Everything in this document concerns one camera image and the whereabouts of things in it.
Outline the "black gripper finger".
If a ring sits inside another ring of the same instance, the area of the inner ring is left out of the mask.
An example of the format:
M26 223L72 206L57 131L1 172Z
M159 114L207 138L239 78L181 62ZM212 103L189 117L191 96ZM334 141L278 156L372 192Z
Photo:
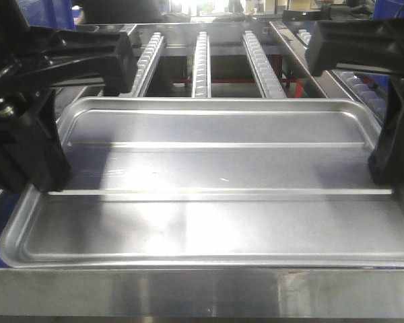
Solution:
M305 57L313 76L353 65L404 77L404 18L317 21Z
M124 32L77 32L31 26L20 52L23 92L54 86L89 84L99 79L118 93L131 91L137 71L129 37Z
M59 138L55 91L0 98L0 188L61 191L71 166Z
M377 185L404 181L404 78L389 80L386 115L368 167Z

